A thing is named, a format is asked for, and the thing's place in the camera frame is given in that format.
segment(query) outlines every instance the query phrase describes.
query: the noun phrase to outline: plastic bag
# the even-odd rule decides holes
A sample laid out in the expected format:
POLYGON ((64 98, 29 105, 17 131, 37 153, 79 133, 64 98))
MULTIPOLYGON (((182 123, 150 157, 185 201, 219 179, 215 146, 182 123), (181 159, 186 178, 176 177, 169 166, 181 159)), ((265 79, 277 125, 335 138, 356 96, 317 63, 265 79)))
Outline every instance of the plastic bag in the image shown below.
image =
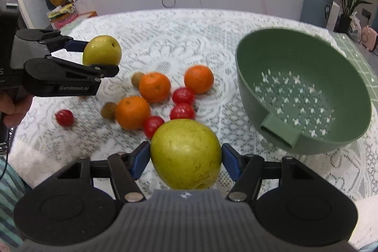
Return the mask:
POLYGON ((348 29, 348 37, 351 38, 353 41, 360 43, 361 41, 361 25, 360 20, 356 17, 357 11, 353 12, 350 18, 352 21, 350 22, 350 26, 348 29))

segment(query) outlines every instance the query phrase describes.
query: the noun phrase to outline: gray trash bin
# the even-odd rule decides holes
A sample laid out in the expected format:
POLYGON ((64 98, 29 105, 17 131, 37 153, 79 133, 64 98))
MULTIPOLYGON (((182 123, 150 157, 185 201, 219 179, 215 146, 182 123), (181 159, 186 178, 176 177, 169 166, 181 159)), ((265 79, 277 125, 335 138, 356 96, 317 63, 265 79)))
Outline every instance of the gray trash bin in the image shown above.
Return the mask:
POLYGON ((300 21, 325 28, 333 0, 303 0, 300 21))

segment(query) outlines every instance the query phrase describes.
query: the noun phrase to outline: red tomato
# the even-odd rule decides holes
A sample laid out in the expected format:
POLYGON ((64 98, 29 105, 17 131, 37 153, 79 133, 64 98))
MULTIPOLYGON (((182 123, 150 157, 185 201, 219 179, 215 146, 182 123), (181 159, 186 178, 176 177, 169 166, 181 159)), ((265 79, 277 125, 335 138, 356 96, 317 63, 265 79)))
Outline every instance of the red tomato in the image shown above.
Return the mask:
POLYGON ((195 111, 193 106, 187 103, 180 103, 173 107, 169 115, 171 120, 174 119, 195 119, 195 111))
POLYGON ((156 130, 163 124, 164 120, 161 117, 158 117, 157 115, 149 117, 143 125, 144 134, 151 140, 156 130))
POLYGON ((189 88, 178 88, 173 92, 172 101, 177 105, 180 103, 187 103, 194 105, 195 93, 189 88))
POLYGON ((75 117, 73 116, 72 112, 67 109, 59 110, 55 114, 55 119, 56 122, 63 127, 70 127, 75 122, 75 117))

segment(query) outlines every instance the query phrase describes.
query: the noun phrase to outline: green apple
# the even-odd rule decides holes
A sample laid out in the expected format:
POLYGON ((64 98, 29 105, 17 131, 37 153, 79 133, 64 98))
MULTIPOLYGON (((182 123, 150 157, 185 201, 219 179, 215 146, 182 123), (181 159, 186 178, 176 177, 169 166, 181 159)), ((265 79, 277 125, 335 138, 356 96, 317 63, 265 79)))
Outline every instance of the green apple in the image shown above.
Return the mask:
POLYGON ((170 188, 205 189, 215 183, 222 150, 214 132, 190 119, 171 120, 151 140, 151 160, 170 188))
POLYGON ((112 36, 97 36, 90 40, 83 51, 83 65, 114 64, 119 65, 122 50, 112 36))

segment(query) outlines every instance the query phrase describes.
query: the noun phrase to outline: hand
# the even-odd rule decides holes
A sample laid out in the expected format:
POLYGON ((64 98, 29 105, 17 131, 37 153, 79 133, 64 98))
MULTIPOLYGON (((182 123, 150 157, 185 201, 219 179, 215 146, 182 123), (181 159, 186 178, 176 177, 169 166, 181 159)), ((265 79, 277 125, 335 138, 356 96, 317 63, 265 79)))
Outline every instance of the hand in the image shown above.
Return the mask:
POLYGON ((0 91, 0 112, 6 113, 4 125, 8 128, 18 126, 29 111, 33 96, 28 94, 18 103, 13 103, 4 91, 0 91))

